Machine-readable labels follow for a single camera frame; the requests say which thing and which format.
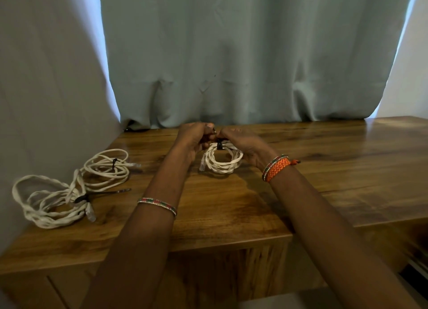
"curtain fold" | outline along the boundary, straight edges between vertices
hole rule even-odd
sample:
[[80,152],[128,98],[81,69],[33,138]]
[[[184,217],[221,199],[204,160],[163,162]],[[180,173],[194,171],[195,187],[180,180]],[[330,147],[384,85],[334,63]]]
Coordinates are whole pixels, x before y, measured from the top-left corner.
[[364,118],[409,0],[101,0],[121,121]]

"bangle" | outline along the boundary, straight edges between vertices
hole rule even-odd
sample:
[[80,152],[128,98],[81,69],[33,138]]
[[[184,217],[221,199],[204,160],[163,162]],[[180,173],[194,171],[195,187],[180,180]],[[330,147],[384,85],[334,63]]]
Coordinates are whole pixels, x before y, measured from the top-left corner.
[[289,160],[288,156],[281,155],[272,160],[263,171],[261,178],[265,182],[269,182],[276,174],[278,174],[281,170],[283,170],[288,165],[297,165],[300,163],[299,160]]
[[137,204],[140,204],[140,203],[153,204],[153,205],[160,206],[161,208],[170,210],[173,213],[174,218],[177,216],[177,210],[172,205],[169,205],[168,203],[156,200],[154,198],[142,197],[137,202]]

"white wall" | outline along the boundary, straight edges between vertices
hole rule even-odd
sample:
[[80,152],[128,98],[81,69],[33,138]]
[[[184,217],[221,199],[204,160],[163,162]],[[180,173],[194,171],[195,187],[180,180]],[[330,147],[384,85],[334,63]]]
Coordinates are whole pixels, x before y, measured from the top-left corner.
[[377,117],[428,118],[428,0],[415,0]]
[[42,174],[70,182],[120,133],[82,5],[0,0],[0,252],[27,225],[11,196],[14,180]]

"person's left hand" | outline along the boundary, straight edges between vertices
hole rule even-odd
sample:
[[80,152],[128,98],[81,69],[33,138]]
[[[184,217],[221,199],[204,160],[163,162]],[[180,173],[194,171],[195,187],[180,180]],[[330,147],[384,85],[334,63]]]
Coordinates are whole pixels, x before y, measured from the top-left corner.
[[186,123],[180,125],[174,146],[189,151],[192,160],[195,160],[196,153],[208,148],[215,139],[214,124],[205,122]]

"white cable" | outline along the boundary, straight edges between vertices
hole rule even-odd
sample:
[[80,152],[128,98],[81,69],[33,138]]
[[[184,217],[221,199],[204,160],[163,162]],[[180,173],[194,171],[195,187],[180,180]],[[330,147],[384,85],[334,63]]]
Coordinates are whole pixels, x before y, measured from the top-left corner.
[[214,151],[217,150],[217,143],[214,142],[210,144],[210,147],[202,157],[201,166],[199,167],[200,171],[204,171],[206,165],[215,173],[230,174],[235,170],[235,168],[238,168],[241,165],[243,152],[237,149],[230,141],[223,141],[222,145],[223,148],[232,156],[232,160],[229,163],[219,163],[216,161]]
[[[118,151],[125,154],[125,158],[117,160],[113,166],[114,158],[110,158],[105,153]],[[95,221],[95,214],[91,203],[81,201],[77,204],[73,201],[87,192],[102,192],[110,187],[122,184],[128,179],[128,167],[141,167],[139,164],[127,163],[128,153],[122,149],[110,149],[94,155],[85,162],[81,169],[74,171],[73,181],[70,185],[42,175],[28,175],[19,179],[12,187],[12,196],[23,210],[27,220],[33,221],[38,227],[45,229],[57,228],[69,225],[82,218],[85,214],[90,221]],[[100,183],[85,182],[85,174],[101,176],[105,181]],[[64,187],[61,191],[36,191],[26,200],[23,200],[18,192],[18,184],[31,178],[38,178],[43,181],[54,183]],[[50,212],[51,209],[67,204],[71,209],[61,212]]]

